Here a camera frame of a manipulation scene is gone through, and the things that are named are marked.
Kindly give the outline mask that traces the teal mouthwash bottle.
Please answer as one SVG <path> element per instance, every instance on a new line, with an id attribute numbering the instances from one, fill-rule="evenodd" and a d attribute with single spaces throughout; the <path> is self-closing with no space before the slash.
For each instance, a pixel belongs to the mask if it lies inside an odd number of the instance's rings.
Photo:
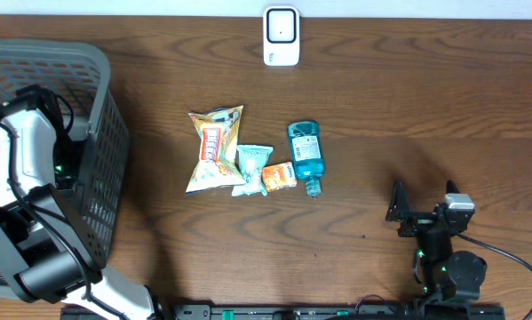
<path id="1" fill-rule="evenodd" d="M 287 136 L 296 178 L 305 183 L 308 196 L 320 196 L 322 194 L 321 177 L 325 173 L 325 162 L 318 123 L 314 120 L 305 120 L 289 124 Z"/>

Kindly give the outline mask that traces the orange snack packet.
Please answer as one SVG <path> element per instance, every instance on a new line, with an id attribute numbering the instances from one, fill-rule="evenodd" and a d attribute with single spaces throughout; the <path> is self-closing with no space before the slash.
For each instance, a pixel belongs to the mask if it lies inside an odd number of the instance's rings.
<path id="1" fill-rule="evenodd" d="M 294 188 L 298 184 L 292 162 L 265 167 L 262 171 L 262 180 L 268 192 Z"/>

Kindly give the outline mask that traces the mint green snack packet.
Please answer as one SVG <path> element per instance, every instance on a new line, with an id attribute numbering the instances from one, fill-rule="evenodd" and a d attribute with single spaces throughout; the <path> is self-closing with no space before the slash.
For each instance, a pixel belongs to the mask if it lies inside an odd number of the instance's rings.
<path id="1" fill-rule="evenodd" d="M 260 145 L 238 145 L 238 167 L 245 182 L 234 186 L 232 196 L 249 196 L 261 193 L 267 195 L 267 190 L 262 181 L 262 172 L 265 168 L 273 147 Z"/>

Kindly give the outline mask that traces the yellow snack bag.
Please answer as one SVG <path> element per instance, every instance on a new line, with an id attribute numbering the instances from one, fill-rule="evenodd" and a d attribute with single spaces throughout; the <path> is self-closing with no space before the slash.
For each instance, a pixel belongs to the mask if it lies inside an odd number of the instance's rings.
<path id="1" fill-rule="evenodd" d="M 199 135 L 200 147 L 187 194 L 245 183 L 235 164 L 242 112 L 243 105 L 188 114 Z"/>

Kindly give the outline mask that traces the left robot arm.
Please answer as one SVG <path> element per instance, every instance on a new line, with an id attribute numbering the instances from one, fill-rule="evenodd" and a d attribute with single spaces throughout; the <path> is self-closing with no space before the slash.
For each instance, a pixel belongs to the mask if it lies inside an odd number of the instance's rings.
<path id="1" fill-rule="evenodd" d="M 26 302 L 103 319 L 171 319 L 151 290 L 107 263 L 116 200 L 74 140 L 67 100 L 38 84 L 0 104 L 0 276 Z"/>

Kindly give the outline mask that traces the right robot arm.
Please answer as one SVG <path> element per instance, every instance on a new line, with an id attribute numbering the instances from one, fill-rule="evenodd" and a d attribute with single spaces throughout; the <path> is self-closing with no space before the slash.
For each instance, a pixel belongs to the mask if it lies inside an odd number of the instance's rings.
<path id="1" fill-rule="evenodd" d="M 406 189 L 399 180 L 394 182 L 385 219 L 400 224 L 398 236 L 416 239 L 415 261 L 421 271 L 417 281 L 425 286 L 427 298 L 455 303 L 480 297 L 486 261 L 472 252 L 456 252 L 452 245 L 452 238 L 467 230 L 474 214 L 470 196 L 451 180 L 443 200 L 429 212 L 411 210 Z"/>

